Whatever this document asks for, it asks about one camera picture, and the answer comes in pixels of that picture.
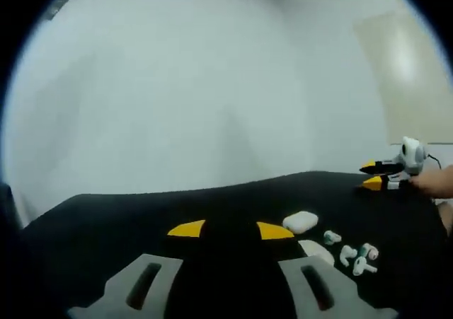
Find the black tablecloth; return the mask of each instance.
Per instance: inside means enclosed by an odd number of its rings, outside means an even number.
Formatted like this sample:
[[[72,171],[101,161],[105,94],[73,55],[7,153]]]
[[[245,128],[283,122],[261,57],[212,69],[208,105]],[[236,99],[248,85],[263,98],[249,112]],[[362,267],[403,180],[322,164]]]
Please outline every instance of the black tablecloth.
[[[243,185],[142,195],[78,195],[23,230],[43,279],[66,308],[95,301],[105,282],[143,253],[172,256],[167,232],[178,224],[226,216],[281,224],[298,211],[319,223],[298,239],[322,243],[330,229],[343,237],[327,246],[336,267],[357,282],[376,307],[406,304],[440,256],[446,240],[436,206],[415,190],[371,192],[355,188],[367,175],[308,172]],[[379,249],[376,274],[352,276],[338,260],[348,244]]]

